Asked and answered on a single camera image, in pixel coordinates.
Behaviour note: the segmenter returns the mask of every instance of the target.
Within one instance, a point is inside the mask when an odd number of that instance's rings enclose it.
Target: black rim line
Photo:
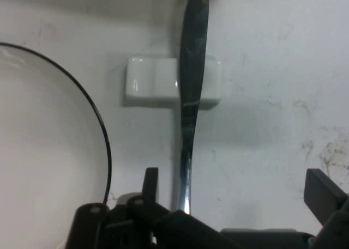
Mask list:
[[[54,62],[53,60],[49,59],[48,57],[45,57],[44,55],[28,49],[26,47],[23,46],[18,46],[18,45],[14,45],[14,44],[9,44],[9,43],[4,43],[4,42],[0,42],[0,46],[7,46],[7,47],[13,47],[19,50],[23,50],[26,52],[29,52],[31,54],[34,54],[40,58],[42,58],[43,60],[49,62],[50,64],[52,64],[53,66],[55,66],[56,68],[58,68],[61,72],[63,72],[67,77],[69,77],[74,84],[78,87],[78,89],[80,89],[80,91],[82,92],[82,94],[86,97],[87,101],[89,102],[89,104],[92,106],[92,109],[95,113],[95,115],[97,116],[98,122],[100,124],[100,127],[102,129],[103,132],[103,136],[104,136],[104,140],[105,140],[105,145],[106,145],[106,149],[107,149],[107,158],[108,158],[108,179],[107,179],[107,187],[105,190],[105,194],[104,194],[104,199],[103,199],[103,203],[106,204],[107,200],[108,200],[108,195],[109,195],[109,190],[110,190],[110,185],[111,185],[111,164],[112,164],[112,160],[111,160],[111,149],[110,149],[110,143],[109,143],[109,138],[108,138],[108,133],[107,130],[105,128],[103,119],[96,107],[96,105],[94,104],[94,102],[92,101],[91,97],[88,95],[88,93],[86,92],[86,90],[82,87],[82,85],[80,85],[80,83],[75,79],[74,76],[72,76],[68,71],[66,71],[63,67],[61,67],[60,65],[58,65],[56,62]]]

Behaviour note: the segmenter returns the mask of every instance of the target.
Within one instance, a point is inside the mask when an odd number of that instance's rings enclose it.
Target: white plate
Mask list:
[[[80,205],[106,202],[103,121],[68,72],[8,44],[0,44],[0,111],[0,248],[58,248]]]

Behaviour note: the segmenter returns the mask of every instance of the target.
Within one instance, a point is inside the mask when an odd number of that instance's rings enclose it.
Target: knife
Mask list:
[[[183,21],[179,58],[182,153],[177,208],[190,214],[192,150],[201,98],[209,0],[189,0]]]

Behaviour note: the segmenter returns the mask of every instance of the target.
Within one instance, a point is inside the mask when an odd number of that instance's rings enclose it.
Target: white table surface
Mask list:
[[[0,0],[0,41],[66,68],[109,134],[109,203],[160,168],[170,207],[179,114],[124,105],[127,60],[176,56],[187,0]],[[303,202],[306,169],[349,191],[349,0],[211,0],[209,55],[222,62],[222,101],[200,111],[192,213],[220,230],[320,224]]]

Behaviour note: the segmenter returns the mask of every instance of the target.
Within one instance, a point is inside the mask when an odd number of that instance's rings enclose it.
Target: stain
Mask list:
[[[209,150],[210,150],[211,153],[213,154],[213,159],[215,160],[215,159],[216,159],[216,150],[213,149],[213,148],[210,148]]]
[[[57,28],[53,23],[41,21],[38,32],[38,39],[51,40],[56,35]]]
[[[325,131],[325,132],[328,132],[328,131],[329,131],[329,128],[328,128],[327,126],[324,126],[324,125],[320,126],[319,129],[320,129],[320,130],[323,130],[323,131]]]
[[[309,108],[309,104],[301,99],[294,101],[292,103],[292,106],[294,108],[299,108],[299,109],[303,109],[307,114],[310,114],[310,108]]]
[[[223,166],[219,165],[219,169],[222,171],[225,179],[230,183],[230,185],[233,185],[233,182],[230,179],[230,176],[226,173],[226,171],[224,170]]]
[[[293,25],[283,24],[279,29],[279,41],[285,41],[292,33]]]
[[[245,67],[246,59],[247,59],[247,54],[245,53],[242,55],[242,68]]]
[[[110,191],[107,201],[108,201],[108,202],[109,202],[109,201],[118,201],[118,198],[116,198],[115,195],[113,194],[113,192]]]
[[[243,87],[241,87],[241,86],[239,86],[238,84],[236,84],[236,92],[241,92],[241,93],[243,93],[243,92],[245,92],[245,88],[243,88]]]
[[[86,14],[90,14],[92,12],[92,7],[90,5],[85,5],[84,10]]]
[[[330,177],[331,171],[347,170],[349,175],[349,135],[341,132],[338,138],[329,142],[324,150],[319,154],[319,158],[323,163],[323,167],[326,170],[327,176]]]
[[[302,149],[306,150],[306,155],[305,155],[305,162],[308,161],[309,156],[311,155],[313,149],[314,149],[314,141],[313,140],[308,140],[306,142],[302,143]]]
[[[283,109],[283,106],[282,106],[282,102],[281,102],[281,101],[278,101],[278,102],[271,102],[271,101],[267,100],[266,103],[267,103],[268,105],[270,105],[271,107],[274,107],[274,108],[277,108],[277,109]]]

